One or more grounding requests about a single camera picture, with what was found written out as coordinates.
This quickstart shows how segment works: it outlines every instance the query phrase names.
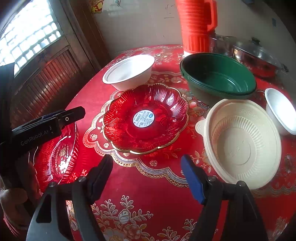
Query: sticker label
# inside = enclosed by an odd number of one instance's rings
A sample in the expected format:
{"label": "sticker label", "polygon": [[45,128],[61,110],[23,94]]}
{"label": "sticker label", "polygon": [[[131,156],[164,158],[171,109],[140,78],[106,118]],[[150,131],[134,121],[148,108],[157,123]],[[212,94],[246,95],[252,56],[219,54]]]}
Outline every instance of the sticker label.
{"label": "sticker label", "polygon": [[154,114],[150,110],[141,110],[133,117],[133,124],[136,127],[144,128],[152,124],[154,121]]}

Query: blue gripper pad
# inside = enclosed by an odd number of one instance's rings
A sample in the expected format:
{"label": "blue gripper pad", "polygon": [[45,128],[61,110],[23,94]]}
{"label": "blue gripper pad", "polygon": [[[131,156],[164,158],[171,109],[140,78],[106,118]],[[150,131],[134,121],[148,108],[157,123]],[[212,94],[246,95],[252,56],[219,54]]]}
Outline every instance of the blue gripper pad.
{"label": "blue gripper pad", "polygon": [[199,180],[197,173],[195,171],[197,167],[194,165],[193,161],[188,155],[182,156],[181,168],[188,182],[193,197],[200,204],[203,204],[205,201],[205,195],[203,193],[202,182]]}

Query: thermos handle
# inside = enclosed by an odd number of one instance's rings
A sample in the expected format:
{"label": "thermos handle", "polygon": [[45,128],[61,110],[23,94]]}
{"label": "thermos handle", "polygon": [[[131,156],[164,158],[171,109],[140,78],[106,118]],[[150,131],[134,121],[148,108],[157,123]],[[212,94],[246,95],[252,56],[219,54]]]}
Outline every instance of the thermos handle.
{"label": "thermos handle", "polygon": [[209,3],[211,7],[211,19],[212,23],[207,25],[207,31],[211,32],[217,27],[218,25],[218,18],[217,18],[217,3],[215,0],[205,0],[205,3]]}

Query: barcode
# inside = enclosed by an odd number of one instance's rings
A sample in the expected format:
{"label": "barcode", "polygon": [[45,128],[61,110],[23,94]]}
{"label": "barcode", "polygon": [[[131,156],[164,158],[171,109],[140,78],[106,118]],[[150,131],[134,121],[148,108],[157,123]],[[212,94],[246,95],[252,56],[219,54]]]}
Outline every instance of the barcode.
{"label": "barcode", "polygon": [[141,118],[142,114],[140,114],[137,118],[136,118],[136,122]]}

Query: scalloped glass plate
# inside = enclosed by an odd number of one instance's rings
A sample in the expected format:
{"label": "scalloped glass plate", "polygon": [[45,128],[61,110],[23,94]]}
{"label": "scalloped glass plate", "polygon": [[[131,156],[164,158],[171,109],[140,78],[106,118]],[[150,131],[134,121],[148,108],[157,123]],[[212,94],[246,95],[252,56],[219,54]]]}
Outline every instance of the scalloped glass plate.
{"label": "scalloped glass plate", "polygon": [[103,134],[118,151],[147,154],[178,138],[188,123],[188,110],[177,89],[161,83],[140,85],[111,102]]}
{"label": "scalloped glass plate", "polygon": [[71,123],[62,129],[59,137],[44,143],[36,150],[34,167],[42,192],[49,182],[67,182],[76,165],[78,137],[76,123]]}

